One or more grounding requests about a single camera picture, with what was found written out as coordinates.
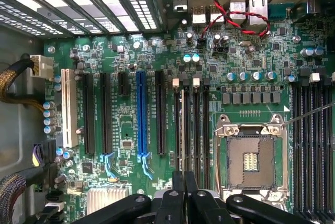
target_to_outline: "white pci slot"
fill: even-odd
[[[77,94],[74,71],[61,70],[62,78],[62,120],[63,120],[63,147],[78,145],[77,129]]]

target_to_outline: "motherboard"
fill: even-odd
[[[225,200],[333,211],[334,18],[272,20],[260,39],[214,26],[166,34],[50,39],[44,131],[67,223],[194,171]]]

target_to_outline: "blue pcie slot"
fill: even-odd
[[[150,157],[148,153],[147,138],[147,77],[145,71],[136,72],[136,99],[137,99],[137,124],[138,124],[138,154],[137,162],[142,163],[143,172],[152,180],[152,175],[147,171],[147,159]]]

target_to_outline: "red and black wire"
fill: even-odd
[[[265,16],[262,16],[262,15],[260,15],[260,14],[256,14],[256,13],[252,13],[252,12],[240,12],[240,11],[230,11],[230,12],[226,12],[226,11],[224,10],[224,8],[221,7],[221,5],[220,5],[220,3],[219,3],[218,0],[213,0],[213,1],[214,1],[215,6],[216,6],[216,7],[219,9],[219,11],[221,12],[221,15],[218,16],[215,20],[213,20],[213,21],[212,21],[212,22],[205,28],[205,30],[203,31],[202,37],[205,35],[206,31],[207,31],[208,29],[210,29],[210,28],[214,25],[214,23],[215,23],[218,19],[220,19],[222,16],[224,17],[225,22],[227,22],[227,23],[233,25],[233,27],[234,27],[235,29],[240,30],[243,34],[254,35],[254,36],[260,36],[260,37],[261,37],[261,36],[265,35],[265,34],[270,30],[270,22],[269,22],[269,20],[268,20]],[[229,17],[229,15],[231,15],[231,14],[238,14],[238,15],[245,15],[245,16],[255,16],[255,17],[259,18],[259,19],[263,19],[263,20],[266,22],[267,26],[266,26],[266,28],[265,28],[262,32],[259,32],[259,33],[255,32],[255,31],[249,31],[249,30],[246,30],[246,29],[241,28],[241,26],[238,25],[237,23],[234,23],[234,21]]]

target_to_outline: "white connector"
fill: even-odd
[[[74,76],[74,70],[61,70],[63,147],[70,148],[78,145],[77,94]]]
[[[64,209],[64,202],[49,202],[46,207],[58,207],[57,212],[60,212]]]
[[[30,59],[35,63],[35,72],[30,70],[30,76],[41,79],[52,79],[54,77],[52,58],[47,58],[43,55],[30,55]]]

